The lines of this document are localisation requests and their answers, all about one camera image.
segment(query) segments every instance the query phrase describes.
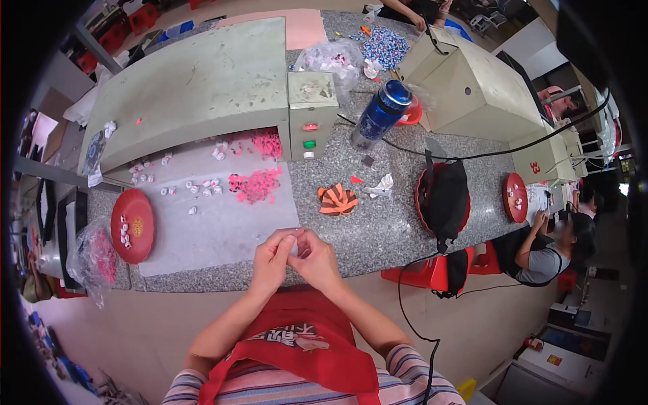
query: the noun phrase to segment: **red apron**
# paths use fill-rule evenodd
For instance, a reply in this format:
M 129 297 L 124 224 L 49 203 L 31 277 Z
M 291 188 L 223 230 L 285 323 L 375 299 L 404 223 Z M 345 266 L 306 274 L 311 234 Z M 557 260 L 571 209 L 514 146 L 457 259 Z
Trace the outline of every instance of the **red apron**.
M 209 372 L 199 405 L 213 405 L 227 373 L 239 360 L 273 365 L 362 405 L 378 405 L 372 357 L 356 348 L 349 319 L 319 291 L 275 294 L 241 341 Z

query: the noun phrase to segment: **floor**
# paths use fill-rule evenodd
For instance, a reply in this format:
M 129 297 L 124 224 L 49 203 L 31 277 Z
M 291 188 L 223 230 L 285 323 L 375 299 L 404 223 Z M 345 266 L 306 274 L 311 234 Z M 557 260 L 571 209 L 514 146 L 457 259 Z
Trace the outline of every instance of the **floor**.
M 415 337 L 398 304 L 395 283 L 371 273 L 346 279 L 353 290 L 405 330 L 428 358 L 432 345 Z M 470 275 L 465 291 L 513 284 L 506 275 Z M 54 327 L 70 359 L 101 380 L 99 369 L 160 403 L 181 370 L 193 338 L 241 292 L 166 294 L 114 290 L 99 310 L 89 298 L 51 299 L 33 305 Z M 556 299 L 553 283 L 545 288 L 516 286 L 441 300 L 429 290 L 402 287 L 403 306 L 420 334 L 440 338 L 435 369 L 453 384 L 478 383 L 545 324 Z M 360 337 L 358 347 L 384 361 Z

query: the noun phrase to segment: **red plate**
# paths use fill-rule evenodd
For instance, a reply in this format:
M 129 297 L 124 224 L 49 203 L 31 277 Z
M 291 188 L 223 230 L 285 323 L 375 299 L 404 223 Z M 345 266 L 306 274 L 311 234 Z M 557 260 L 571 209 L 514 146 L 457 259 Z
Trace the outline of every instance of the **red plate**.
M 126 215 L 128 224 L 126 234 L 130 237 L 130 243 L 133 245 L 130 249 L 126 249 L 121 242 L 122 215 Z M 155 226 L 153 209 L 142 191 L 128 189 L 117 198 L 110 218 L 110 235 L 113 238 L 117 254 L 124 259 L 124 262 L 139 264 L 146 259 L 148 252 L 151 251 L 151 246 L 153 246 Z
M 434 163 L 434 167 L 443 167 L 443 166 L 448 166 L 448 164 L 447 163 Z M 425 176 L 426 171 L 428 171 L 428 169 L 423 170 L 423 173 L 421 173 L 421 176 L 419 177 L 419 181 L 416 183 L 416 189 L 414 190 L 414 203 L 416 204 L 416 211 L 419 213 L 419 218 L 421 219 L 421 222 L 423 223 L 423 226 L 429 232 L 434 233 L 434 232 L 430 231 L 430 228 L 428 228 L 428 225 L 423 220 L 423 214 L 421 213 L 421 207 L 419 207 L 419 202 L 418 202 L 419 201 L 419 189 L 421 188 L 421 180 L 423 180 L 423 176 Z M 463 216 L 463 221 L 461 223 L 461 227 L 459 228 L 459 232 L 461 232 L 463 230 L 463 228 L 466 226 L 466 224 L 468 223 L 468 218 L 470 218 L 470 191 L 468 191 L 468 204 L 466 205 L 466 213 Z
M 509 197 L 509 189 L 513 192 L 513 197 Z M 524 182 L 522 178 L 517 173 L 511 173 L 506 181 L 504 182 L 504 209 L 506 214 L 510 219 L 521 224 L 526 219 L 526 213 L 529 209 L 529 202 L 527 201 L 526 187 L 524 187 Z M 518 198 L 522 199 L 522 209 L 515 209 L 515 200 Z

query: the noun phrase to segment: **water bottle cap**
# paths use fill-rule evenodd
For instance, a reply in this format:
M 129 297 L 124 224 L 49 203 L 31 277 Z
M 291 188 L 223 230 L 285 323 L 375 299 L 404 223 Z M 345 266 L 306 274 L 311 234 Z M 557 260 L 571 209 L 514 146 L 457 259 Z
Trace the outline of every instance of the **water bottle cap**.
M 401 106 L 411 104 L 411 91 L 400 80 L 391 79 L 385 83 L 384 92 L 390 100 Z

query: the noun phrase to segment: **blue water bottle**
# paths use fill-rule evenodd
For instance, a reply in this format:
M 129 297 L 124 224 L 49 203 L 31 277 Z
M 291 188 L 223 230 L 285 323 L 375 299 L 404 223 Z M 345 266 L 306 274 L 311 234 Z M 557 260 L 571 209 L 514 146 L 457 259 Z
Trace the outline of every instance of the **blue water bottle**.
M 351 133 L 355 150 L 369 150 L 403 116 L 411 104 L 411 91 L 400 80 L 390 80 L 373 95 Z

